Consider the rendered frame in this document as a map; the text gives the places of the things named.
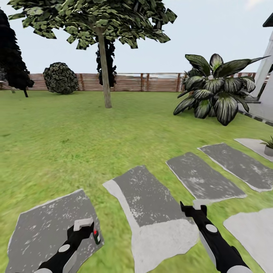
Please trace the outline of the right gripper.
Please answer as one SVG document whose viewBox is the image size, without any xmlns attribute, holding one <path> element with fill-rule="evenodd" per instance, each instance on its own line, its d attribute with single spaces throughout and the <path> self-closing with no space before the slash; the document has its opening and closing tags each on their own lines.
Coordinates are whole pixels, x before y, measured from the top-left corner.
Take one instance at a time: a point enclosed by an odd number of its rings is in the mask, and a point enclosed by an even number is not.
<svg viewBox="0 0 273 273">
<path fill-rule="evenodd" d="M 207 207 L 204 205 L 201 205 L 200 210 L 196 210 L 193 208 L 193 206 L 185 206 L 180 201 L 180 206 L 182 211 L 185 212 L 185 215 L 187 217 L 192 217 L 193 221 L 195 221 L 198 216 L 207 216 Z"/>
</svg>

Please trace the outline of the insectifuge atomizer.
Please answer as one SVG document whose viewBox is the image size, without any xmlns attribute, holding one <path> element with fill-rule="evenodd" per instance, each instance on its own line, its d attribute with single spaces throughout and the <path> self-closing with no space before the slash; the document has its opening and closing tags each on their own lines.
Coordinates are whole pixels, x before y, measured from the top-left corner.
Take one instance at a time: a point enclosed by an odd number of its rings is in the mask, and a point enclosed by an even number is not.
<svg viewBox="0 0 273 273">
<path fill-rule="evenodd" d="M 98 231 L 95 231 L 95 232 L 93 233 L 93 237 L 94 237 L 95 243 L 96 243 L 97 245 L 99 245 L 100 242 L 101 242 L 101 240 L 100 240 L 100 235 L 99 235 Z"/>
</svg>

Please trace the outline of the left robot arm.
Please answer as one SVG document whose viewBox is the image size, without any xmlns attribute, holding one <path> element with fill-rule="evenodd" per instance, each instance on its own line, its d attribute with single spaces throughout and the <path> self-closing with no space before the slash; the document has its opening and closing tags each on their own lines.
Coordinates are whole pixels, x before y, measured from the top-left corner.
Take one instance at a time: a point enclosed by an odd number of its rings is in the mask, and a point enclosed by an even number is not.
<svg viewBox="0 0 273 273">
<path fill-rule="evenodd" d="M 67 231 L 68 240 L 48 261 L 43 262 L 34 273 L 69 273 L 76 262 L 77 249 L 82 239 L 89 238 L 94 231 L 92 218 L 75 220 L 75 224 Z"/>
</svg>

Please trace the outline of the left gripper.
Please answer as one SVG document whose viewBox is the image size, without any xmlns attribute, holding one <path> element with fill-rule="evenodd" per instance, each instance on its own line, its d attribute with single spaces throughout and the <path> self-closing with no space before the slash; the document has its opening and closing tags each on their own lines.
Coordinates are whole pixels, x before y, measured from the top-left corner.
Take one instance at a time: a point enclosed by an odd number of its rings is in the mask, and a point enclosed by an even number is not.
<svg viewBox="0 0 273 273">
<path fill-rule="evenodd" d="M 78 237 L 81 243 L 82 239 L 89 238 L 93 231 L 94 222 L 91 225 L 82 226 L 79 231 L 74 231 L 74 228 L 72 227 L 67 231 L 67 238 L 70 239 L 73 236 Z"/>
</svg>

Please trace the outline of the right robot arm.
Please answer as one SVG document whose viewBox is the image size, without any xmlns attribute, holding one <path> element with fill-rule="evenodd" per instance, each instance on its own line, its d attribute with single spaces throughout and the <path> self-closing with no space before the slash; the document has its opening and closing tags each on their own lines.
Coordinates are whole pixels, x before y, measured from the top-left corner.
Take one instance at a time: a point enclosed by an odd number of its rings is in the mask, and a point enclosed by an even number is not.
<svg viewBox="0 0 273 273">
<path fill-rule="evenodd" d="M 216 269 L 221 273 L 253 273 L 243 262 L 242 257 L 234 246 L 229 246 L 217 227 L 207 219 L 209 199 L 196 199 L 193 206 L 180 206 L 187 217 L 192 217 L 198 226 L 201 243 L 206 249 Z"/>
</svg>

